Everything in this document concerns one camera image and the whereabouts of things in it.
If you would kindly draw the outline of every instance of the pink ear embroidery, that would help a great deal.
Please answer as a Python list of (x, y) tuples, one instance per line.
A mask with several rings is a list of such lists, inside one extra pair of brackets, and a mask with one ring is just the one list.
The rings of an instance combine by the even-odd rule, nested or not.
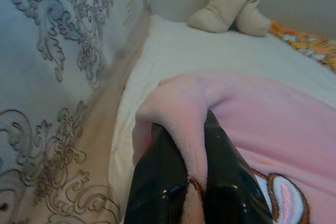
[(254, 170), (276, 224), (310, 223), (309, 205), (302, 191), (279, 174), (268, 176)]

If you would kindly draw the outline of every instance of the beige stuffed toy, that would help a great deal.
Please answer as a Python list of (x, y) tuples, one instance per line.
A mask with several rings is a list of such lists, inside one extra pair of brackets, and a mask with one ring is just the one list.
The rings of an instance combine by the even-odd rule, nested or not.
[(259, 0), (210, 0), (187, 24), (208, 32), (224, 33), (235, 21), (242, 33), (261, 37), (268, 33), (271, 20), (259, 12), (258, 4)]

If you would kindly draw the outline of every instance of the white bed sheet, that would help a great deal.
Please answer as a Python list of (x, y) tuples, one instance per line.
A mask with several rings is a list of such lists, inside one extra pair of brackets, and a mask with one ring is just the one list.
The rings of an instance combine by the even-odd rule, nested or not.
[(210, 34), (153, 16), (149, 37), (119, 106), (109, 178), (124, 215), (133, 174), (134, 115), (165, 78), (194, 70), (230, 70), (278, 80), (336, 107), (336, 74), (267, 35)]

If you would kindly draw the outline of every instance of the pink fleece fabric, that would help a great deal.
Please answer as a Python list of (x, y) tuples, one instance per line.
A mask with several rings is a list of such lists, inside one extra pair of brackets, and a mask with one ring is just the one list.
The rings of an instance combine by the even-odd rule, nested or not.
[(219, 120), (248, 164), (282, 174), (303, 192), (311, 223), (336, 219), (336, 109), (275, 81), (228, 72), (193, 72), (159, 83), (136, 114), (133, 162), (151, 125), (172, 135), (188, 173), (206, 189), (204, 122)]

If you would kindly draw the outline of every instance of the pink blanket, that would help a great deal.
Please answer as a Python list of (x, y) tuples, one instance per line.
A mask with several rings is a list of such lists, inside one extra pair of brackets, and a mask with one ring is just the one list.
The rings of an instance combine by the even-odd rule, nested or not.
[[(274, 187), (265, 197), (276, 223), (301, 223), (304, 218), (334, 223), (336, 109), (274, 81), (223, 72), (194, 72), (161, 81), (136, 114), (134, 164), (151, 141), (152, 123), (161, 124), (180, 149), (188, 174), (206, 190), (207, 110), (265, 179), (258, 180), (260, 186)], [(270, 174), (285, 178), (267, 180)], [(184, 223), (204, 223), (202, 205), (196, 201), (195, 192), (188, 190)]]

